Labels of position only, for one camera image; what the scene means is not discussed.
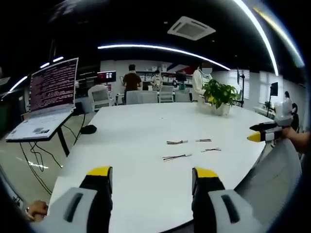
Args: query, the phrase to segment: laptop screen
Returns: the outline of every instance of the laptop screen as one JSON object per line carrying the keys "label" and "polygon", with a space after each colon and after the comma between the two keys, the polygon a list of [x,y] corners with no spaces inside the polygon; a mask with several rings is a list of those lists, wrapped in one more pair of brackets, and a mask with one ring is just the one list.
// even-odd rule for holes
{"label": "laptop screen", "polygon": [[31,76],[29,111],[74,104],[78,58],[46,67]]}

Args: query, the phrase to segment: ceiling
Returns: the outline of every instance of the ceiling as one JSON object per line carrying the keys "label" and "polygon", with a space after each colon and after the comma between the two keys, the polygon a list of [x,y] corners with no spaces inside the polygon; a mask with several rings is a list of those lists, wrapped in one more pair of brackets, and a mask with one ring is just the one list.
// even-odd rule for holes
{"label": "ceiling", "polygon": [[[186,50],[229,68],[274,72],[259,33],[231,0],[191,0],[183,4],[173,0],[23,1],[18,8],[10,4],[6,8],[0,7],[5,11],[0,14],[3,34],[0,66],[4,75],[12,78],[0,91],[46,63],[52,39],[56,42],[55,56],[79,57],[80,67],[99,66],[101,60],[111,59],[160,60],[186,65],[198,62],[186,55],[151,49],[97,49],[100,45],[140,43]],[[297,29],[297,23],[304,16],[298,13],[301,6],[295,8],[294,3],[279,6],[276,1],[269,1],[269,5],[294,32],[294,38],[303,50],[307,39]],[[216,32],[198,41],[167,34],[181,16],[207,24]],[[303,83],[281,40],[258,15],[257,19],[271,43],[280,73],[286,79]]]}

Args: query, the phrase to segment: black cable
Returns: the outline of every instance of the black cable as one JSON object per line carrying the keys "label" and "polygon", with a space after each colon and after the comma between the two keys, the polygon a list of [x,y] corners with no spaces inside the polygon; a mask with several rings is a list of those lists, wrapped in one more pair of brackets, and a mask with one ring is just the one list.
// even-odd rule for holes
{"label": "black cable", "polygon": [[35,146],[38,147],[40,150],[43,150],[44,152],[46,152],[47,154],[51,155],[53,160],[57,163],[57,165],[62,168],[62,166],[58,163],[58,161],[55,159],[54,155],[48,151],[46,151],[45,149],[41,148],[40,146],[37,145],[37,142],[35,142]]}
{"label": "black cable", "polygon": [[67,129],[69,129],[71,132],[72,132],[72,134],[73,134],[73,136],[75,137],[75,138],[77,138],[77,136],[74,134],[74,132],[71,130],[71,128],[69,128],[68,126],[66,126],[66,125],[63,125],[65,128],[67,128]]}
{"label": "black cable", "polygon": [[20,145],[20,148],[21,148],[21,150],[22,150],[22,152],[23,152],[23,155],[24,155],[24,157],[25,157],[25,159],[26,159],[26,162],[27,162],[28,167],[30,168],[31,172],[32,172],[33,175],[36,177],[36,179],[39,181],[39,183],[41,184],[41,186],[45,189],[45,191],[47,191],[47,193],[51,195],[51,194],[52,194],[52,191],[47,187],[47,185],[43,182],[43,180],[38,176],[38,174],[36,173],[36,171],[30,166],[29,160],[28,160],[28,158],[27,158],[27,156],[26,156],[26,154],[25,154],[25,151],[24,151],[24,149],[23,149],[23,146],[21,145],[21,143],[19,143],[19,145]]}
{"label": "black cable", "polygon": [[[36,152],[36,151],[34,150],[35,144],[32,146],[30,142],[28,142],[28,143],[29,143],[29,145],[30,145],[30,152],[31,152],[32,154],[35,155],[35,159],[36,159],[36,161],[37,161],[37,164],[39,165],[39,169],[40,169],[41,172],[43,172],[43,171],[44,171],[44,164],[43,164],[42,154],[41,154],[40,152]],[[40,165],[40,163],[39,163],[37,154],[39,154],[40,157],[41,157],[41,164],[42,164],[42,165]]]}
{"label": "black cable", "polygon": [[80,128],[79,132],[78,132],[78,135],[77,135],[77,137],[76,137],[76,140],[75,140],[74,143],[73,143],[74,145],[76,144],[76,142],[77,142],[77,140],[78,140],[78,138],[79,138],[79,136],[80,136],[80,134],[81,134],[80,132],[81,132],[81,129],[83,128],[83,125],[84,125],[85,120],[86,120],[86,114],[84,113],[82,125],[81,125],[81,128]]}

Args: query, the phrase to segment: wrist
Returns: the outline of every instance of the wrist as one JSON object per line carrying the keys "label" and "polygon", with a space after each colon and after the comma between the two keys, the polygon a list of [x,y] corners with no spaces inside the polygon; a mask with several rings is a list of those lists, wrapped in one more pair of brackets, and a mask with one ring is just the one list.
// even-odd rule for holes
{"label": "wrist", "polygon": [[29,207],[27,209],[25,209],[25,214],[26,214],[26,218],[29,221],[34,221],[35,220],[34,213],[32,211],[29,211]]}
{"label": "wrist", "polygon": [[288,132],[288,134],[287,134],[287,138],[290,139],[290,140],[292,140],[293,138],[296,137],[296,135],[297,135],[296,131],[290,130],[290,131]]}

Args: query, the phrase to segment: white pot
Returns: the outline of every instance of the white pot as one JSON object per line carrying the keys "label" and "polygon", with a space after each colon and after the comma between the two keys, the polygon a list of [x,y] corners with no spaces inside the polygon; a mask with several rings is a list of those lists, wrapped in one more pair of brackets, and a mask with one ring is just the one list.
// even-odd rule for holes
{"label": "white pot", "polygon": [[226,116],[230,111],[230,105],[228,104],[222,104],[218,109],[216,109],[216,105],[212,106],[210,103],[198,102],[197,105],[200,111],[205,114]]}
{"label": "white pot", "polygon": [[230,105],[222,104],[219,108],[216,109],[216,105],[213,105],[212,113],[218,116],[226,116],[229,114]]}

